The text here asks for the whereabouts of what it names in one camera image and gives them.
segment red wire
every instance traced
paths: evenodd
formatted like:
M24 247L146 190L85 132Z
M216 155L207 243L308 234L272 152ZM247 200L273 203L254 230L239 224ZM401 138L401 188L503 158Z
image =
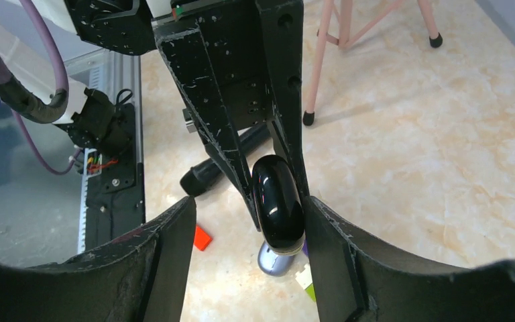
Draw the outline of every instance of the red wire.
M114 160L110 160L106 164L92 164L91 166L88 167L88 170L90 170L90 171L98 171L98 170L107 168L108 166L110 166L112 164L116 164L118 162L119 162L118 159L114 159Z

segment black metal bracket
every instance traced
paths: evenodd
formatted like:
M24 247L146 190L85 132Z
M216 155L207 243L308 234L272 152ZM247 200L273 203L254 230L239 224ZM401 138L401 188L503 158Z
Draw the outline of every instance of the black metal bracket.
M86 197L86 249L103 245L145 223L143 164L137 163L135 106L114 105L106 94L86 89L88 96L74 123L57 125L72 141L101 154L101 173L89 176ZM84 171L89 171L88 160Z
M156 45L208 155L238 188L259 230L238 130L267 123L300 196L308 195L300 141L303 4L195 4L181 7L180 17L153 21Z
M126 55L155 49L146 0L64 0L80 39Z
M303 208L321 321L515 321L515 260L450 266L387 244L314 197Z
M122 106L116 107L106 94L96 89L85 89L84 94L88 99L82 111L72 116L73 123L56 124L56 127L81 148L94 148L110 158L118 157L133 143L134 114L124 113Z
M0 321L178 321L195 227L194 198L185 197L65 263L0 265Z

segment white plastic part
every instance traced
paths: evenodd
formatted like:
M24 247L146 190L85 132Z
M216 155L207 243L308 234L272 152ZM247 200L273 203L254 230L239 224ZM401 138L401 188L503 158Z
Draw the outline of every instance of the white plastic part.
M50 103L51 95L56 91L52 65L38 56L19 38L9 33L0 25L0 56L15 77L34 95L45 103ZM68 107L64 115L55 124L72 123L74 112L82 111L86 96L86 85L68 78L70 94Z
M309 264L305 264L305 267L302 272L297 272L295 274L295 280L303 289L308 288L312 284L312 276L310 273Z
M21 5L19 0L7 1ZM32 2L43 17L48 18L68 32L76 33L76 28L74 28L64 0L32 0ZM147 4L155 18L171 13L170 0L147 0Z

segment black cable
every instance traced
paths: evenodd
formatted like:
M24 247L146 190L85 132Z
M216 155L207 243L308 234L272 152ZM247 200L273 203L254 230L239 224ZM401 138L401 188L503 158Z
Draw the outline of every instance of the black cable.
M121 99L121 96L124 93L129 93L129 94L127 94L126 97ZM119 91L119 93L117 94L117 96L115 98L115 104L116 105L123 105L123 104L127 103L128 100L130 100L132 97L133 97L133 91L131 89L122 89L122 90Z

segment green block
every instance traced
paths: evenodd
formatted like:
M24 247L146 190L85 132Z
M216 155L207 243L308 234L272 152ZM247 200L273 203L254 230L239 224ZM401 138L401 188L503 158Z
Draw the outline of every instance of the green block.
M309 285L306 289L305 289L305 292L307 292L307 294L309 294L309 296L311 297L311 299L313 300L313 302L317 302L317 298L315 297L314 295L314 287L313 285Z

